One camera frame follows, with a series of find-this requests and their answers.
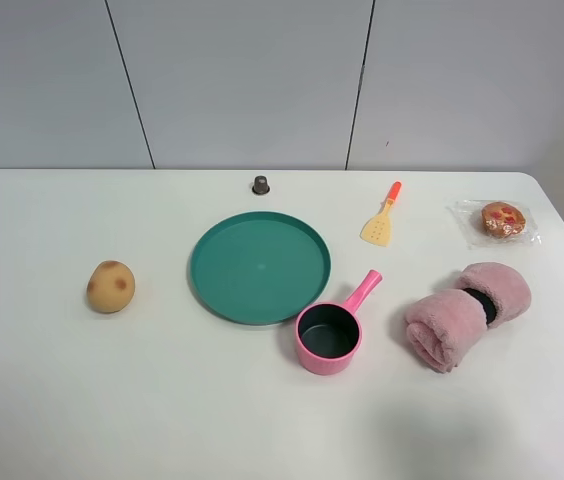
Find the green round plate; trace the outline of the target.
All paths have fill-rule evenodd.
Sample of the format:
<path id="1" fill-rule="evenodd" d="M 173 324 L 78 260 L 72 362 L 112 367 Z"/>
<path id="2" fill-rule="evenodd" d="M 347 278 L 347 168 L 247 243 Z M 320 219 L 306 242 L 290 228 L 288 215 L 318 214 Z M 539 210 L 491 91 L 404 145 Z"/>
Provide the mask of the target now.
<path id="1" fill-rule="evenodd" d="M 231 216 L 198 240 L 188 265 L 197 299 L 219 317 L 248 326 L 284 322 L 326 287 L 331 255 L 320 234 L 287 214 Z"/>

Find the wrapped pastry in plastic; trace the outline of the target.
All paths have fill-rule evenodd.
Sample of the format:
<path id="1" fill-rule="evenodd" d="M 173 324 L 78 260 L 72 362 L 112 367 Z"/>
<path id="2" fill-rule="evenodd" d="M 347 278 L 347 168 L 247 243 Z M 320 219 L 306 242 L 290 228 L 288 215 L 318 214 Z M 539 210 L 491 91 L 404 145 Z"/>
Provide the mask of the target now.
<path id="1" fill-rule="evenodd" d="M 541 236 L 531 211 L 520 203 L 460 200 L 448 207 L 468 246 L 534 246 Z"/>

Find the pink toy saucepan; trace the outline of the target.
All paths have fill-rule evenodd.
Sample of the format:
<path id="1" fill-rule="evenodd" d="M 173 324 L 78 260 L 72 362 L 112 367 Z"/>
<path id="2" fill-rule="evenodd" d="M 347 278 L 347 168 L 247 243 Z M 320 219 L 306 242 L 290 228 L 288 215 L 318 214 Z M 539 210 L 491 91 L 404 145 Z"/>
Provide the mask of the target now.
<path id="1" fill-rule="evenodd" d="M 329 376 L 349 366 L 362 341 L 357 310 L 382 280 L 379 272 L 370 270 L 343 303 L 315 303 L 299 314 L 294 329 L 295 351 L 304 369 Z"/>

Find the toy potato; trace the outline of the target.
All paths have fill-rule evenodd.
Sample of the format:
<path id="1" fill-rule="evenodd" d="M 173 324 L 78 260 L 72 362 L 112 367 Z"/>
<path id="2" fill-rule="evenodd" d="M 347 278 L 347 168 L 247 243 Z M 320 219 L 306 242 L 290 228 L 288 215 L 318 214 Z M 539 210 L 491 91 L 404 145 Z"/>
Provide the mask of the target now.
<path id="1" fill-rule="evenodd" d="M 86 300 L 89 307 L 103 314 L 123 310 L 135 294 L 135 277 L 122 262 L 107 260 L 93 271 L 87 287 Z"/>

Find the small grey metal cap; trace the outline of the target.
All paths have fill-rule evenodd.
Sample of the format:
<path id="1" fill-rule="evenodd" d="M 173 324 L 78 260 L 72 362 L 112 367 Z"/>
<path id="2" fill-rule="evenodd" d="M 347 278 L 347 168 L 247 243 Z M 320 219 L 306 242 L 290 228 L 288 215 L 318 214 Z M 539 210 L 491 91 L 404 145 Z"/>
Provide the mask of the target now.
<path id="1" fill-rule="evenodd" d="M 270 186 L 266 176 L 258 175 L 254 178 L 252 192 L 256 195 L 266 195 L 270 192 Z"/>

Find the pink towel black band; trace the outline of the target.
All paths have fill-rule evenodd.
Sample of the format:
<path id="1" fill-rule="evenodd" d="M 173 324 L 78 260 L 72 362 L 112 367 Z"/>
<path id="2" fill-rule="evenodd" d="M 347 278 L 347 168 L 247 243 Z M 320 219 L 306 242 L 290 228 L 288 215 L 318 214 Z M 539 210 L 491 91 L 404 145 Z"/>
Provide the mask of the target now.
<path id="1" fill-rule="evenodd" d="M 452 288 L 406 310 L 406 337 L 428 366 L 449 373 L 487 330 L 518 318 L 531 301 L 530 287 L 517 270 L 498 262 L 474 263 Z"/>

